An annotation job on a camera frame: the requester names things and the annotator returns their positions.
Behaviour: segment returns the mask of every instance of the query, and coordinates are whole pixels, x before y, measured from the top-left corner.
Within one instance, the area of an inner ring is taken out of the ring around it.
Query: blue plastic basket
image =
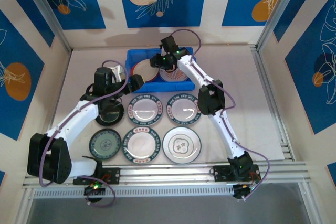
[[[186,47],[190,53],[193,53],[193,48]],[[128,73],[131,73],[131,69],[137,63],[142,60],[151,59],[155,54],[160,54],[160,48],[149,49],[131,49],[127,52],[127,60],[125,67]],[[195,84],[188,78],[185,81],[179,82],[167,82],[162,80],[160,75],[156,77],[152,82],[145,83],[139,90],[134,93],[151,93],[151,92],[171,92],[171,91],[186,91],[194,90]]]

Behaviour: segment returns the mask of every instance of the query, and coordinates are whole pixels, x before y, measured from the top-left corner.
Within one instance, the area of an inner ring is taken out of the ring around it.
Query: white table surface
[[[101,66],[101,63],[108,59],[124,63],[129,49],[102,48],[73,51],[57,106],[54,126],[76,106],[79,98],[85,93],[87,86],[93,83],[95,70]],[[212,78],[221,79],[224,88],[234,97],[237,106],[232,110],[228,110],[227,114],[240,143],[247,148],[263,153],[269,159],[284,159],[277,128],[269,111],[250,47],[248,45],[203,46],[196,56],[200,67]],[[161,140],[168,130],[178,126],[168,118],[165,109],[168,100],[178,93],[181,92],[153,93],[161,100],[164,112],[160,120],[150,127],[159,134]],[[198,90],[186,91],[186,93],[198,96]],[[137,95],[139,94],[130,94],[122,97],[125,111],[129,102]],[[230,105],[231,102],[226,97],[226,106]],[[123,119],[112,128],[123,138],[130,129],[136,126],[125,113]],[[222,140],[207,116],[202,115],[195,124],[189,127],[200,136],[202,141],[202,150],[195,162],[227,161],[227,154]],[[96,131],[103,128],[105,127],[99,125],[96,121],[92,121],[71,146],[71,157],[91,156],[89,141]],[[254,154],[251,154],[251,156],[254,160],[263,160]],[[161,149],[158,156],[147,164],[170,163],[172,162],[166,158]],[[104,164],[132,165],[121,149],[115,157],[105,161]]]

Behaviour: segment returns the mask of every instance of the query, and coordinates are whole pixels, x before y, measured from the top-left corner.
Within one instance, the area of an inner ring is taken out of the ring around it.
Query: gray floor
[[[29,224],[301,224],[310,223],[297,184],[262,185],[247,202],[233,197],[118,198],[110,208],[90,207],[84,199],[37,199]]]

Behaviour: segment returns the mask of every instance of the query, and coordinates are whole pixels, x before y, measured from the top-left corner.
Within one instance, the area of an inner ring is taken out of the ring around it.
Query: white plate
[[[160,77],[164,81],[185,81],[188,79],[188,76],[180,69],[175,69],[173,72],[166,72],[164,69],[159,71]]]
[[[163,152],[177,164],[188,164],[199,156],[202,148],[200,137],[189,128],[177,127],[166,133],[162,142]]]
[[[149,59],[140,61],[132,68],[132,75],[139,74],[145,82],[150,82],[159,74],[158,68],[152,68]]]
[[[160,147],[159,135],[155,130],[148,127],[137,127],[130,130],[122,142],[125,157],[138,164],[144,164],[155,159]]]
[[[128,117],[139,126],[149,126],[156,123],[162,116],[162,112],[161,101],[151,94],[135,97],[127,108]]]
[[[201,117],[197,98],[186,93],[174,95],[169,99],[167,114],[180,125],[190,125]]]

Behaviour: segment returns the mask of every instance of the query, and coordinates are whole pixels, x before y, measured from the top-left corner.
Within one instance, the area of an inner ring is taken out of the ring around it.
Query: cable
[[[194,59],[194,57],[195,57],[195,54],[199,51],[199,49],[200,49],[201,46],[202,46],[201,38],[199,37],[199,35],[198,35],[197,33],[195,33],[194,31],[190,30],[190,29],[178,29],[178,30],[172,32],[171,35],[173,35],[174,33],[178,32],[178,31],[190,31],[190,32],[192,32],[194,35],[196,35],[196,37],[198,38],[200,44],[199,44],[199,46],[198,46],[198,49],[192,54],[192,56],[191,56],[191,58],[190,58],[190,65],[196,70],[196,72],[198,72],[198,74],[204,79],[204,81],[206,81],[206,82],[208,82],[208,83],[211,83],[211,84],[214,85],[215,87],[217,87],[217,88],[219,88],[220,90],[222,90],[222,91],[223,91],[223,92],[230,98],[230,100],[232,101],[233,105],[230,106],[230,107],[224,108],[224,109],[221,111],[221,115],[223,115],[224,111],[229,110],[229,109],[233,109],[233,108],[236,106],[236,102],[235,102],[235,100],[233,99],[233,97],[229,94],[229,92],[227,92],[224,88],[222,88],[221,86],[219,86],[218,84],[216,84],[214,81],[211,81],[211,80],[206,79],[205,76],[202,74],[202,72],[201,72],[200,70],[198,70],[198,69],[194,66],[194,64],[193,64],[193,62],[192,62],[193,59]],[[237,140],[234,138],[233,133],[229,130],[229,127],[228,127],[228,125],[226,124],[226,122],[225,122],[225,120],[224,120],[224,117],[222,117],[222,121],[223,121],[223,123],[224,123],[224,126],[225,126],[227,132],[229,133],[230,137],[232,138],[232,142],[234,142],[234,143],[235,143],[237,146],[239,146],[240,148],[242,148],[242,149],[244,149],[244,150],[246,150],[246,151],[248,151],[248,152],[252,152],[252,153],[254,153],[254,154],[256,154],[256,155],[258,155],[258,156],[264,158],[265,161],[267,162],[267,170],[266,170],[265,175],[264,175],[263,178],[260,180],[260,182],[257,184],[257,186],[254,187],[254,188],[252,189],[252,191],[251,191],[246,197],[243,197],[243,198],[242,198],[242,199],[245,201],[246,199],[248,199],[248,198],[252,195],[252,193],[253,193],[253,192],[254,192],[254,191],[261,185],[261,183],[263,183],[264,180],[266,179],[266,177],[267,177],[267,175],[268,175],[268,173],[269,173],[269,170],[270,170],[270,161],[269,161],[269,159],[268,159],[265,155],[263,155],[263,154],[261,154],[261,153],[259,153],[259,152],[252,151],[252,150],[250,150],[250,149],[248,149],[248,148],[245,148],[245,147],[243,147],[242,145],[240,145],[240,144],[237,142]]]
[[[94,178],[94,177],[91,177],[91,176],[78,176],[80,178],[84,178],[84,179],[90,179],[90,180],[95,180],[95,181],[98,181],[102,184],[104,184],[106,187],[108,187],[112,193],[113,193],[113,200],[110,202],[110,203],[107,203],[105,205],[98,205],[98,204],[91,204],[91,202],[89,201],[89,196],[90,196],[90,193],[87,194],[85,200],[87,201],[87,203],[90,205],[90,206],[93,206],[93,207],[99,207],[99,208],[104,208],[104,207],[109,207],[109,206],[112,206],[113,203],[115,202],[116,200],[116,192],[113,190],[113,188],[108,184],[106,183],[104,180],[101,180],[101,179],[98,179],[98,178]]]
[[[198,38],[198,48],[197,50],[191,55],[190,58],[190,64],[192,63],[193,59],[195,58],[195,54],[197,54],[197,52],[200,50],[201,46],[202,46],[202,41],[201,38],[199,37],[199,35],[197,33],[195,33],[194,31],[190,30],[190,29],[186,29],[186,28],[181,28],[178,30],[173,31],[170,36],[172,36],[174,33],[178,32],[178,31],[189,31],[191,33],[193,33],[197,38]]]
[[[121,90],[124,89],[124,87],[127,85],[128,83],[128,79],[129,79],[129,75],[128,75],[128,72],[127,72],[127,69],[121,64],[119,63],[118,61],[116,60],[106,60],[102,63],[102,67],[105,65],[105,63],[107,62],[114,62],[116,64],[119,64],[125,71],[125,83],[121,86],[120,89],[118,89],[116,92],[113,92],[111,94],[107,94],[107,95],[103,95],[102,97],[99,97],[99,98],[96,98],[94,100],[92,100],[91,102],[88,102],[86,104],[84,104],[82,107],[79,108],[79,110],[76,110],[74,111],[67,119],[64,120],[64,122],[55,130],[55,132],[51,135],[50,139],[48,140],[47,144],[46,144],[46,147],[44,148],[43,152],[42,152],[42,157],[41,157],[41,160],[40,160],[40,167],[39,167],[39,172],[38,172],[38,179],[39,179],[39,183],[41,185],[41,187],[47,187],[49,186],[50,184],[52,184],[52,182],[49,182],[47,184],[44,184],[43,183],[43,166],[44,166],[44,162],[45,162],[45,159],[46,159],[46,156],[47,156],[47,151],[52,143],[52,141],[54,140],[55,136],[60,132],[61,129],[63,129],[63,127],[77,114],[79,113],[82,109],[86,108],[87,106],[99,101],[99,100],[102,100],[102,99],[105,99],[105,98],[108,98],[108,97],[111,97],[115,94],[118,94]]]

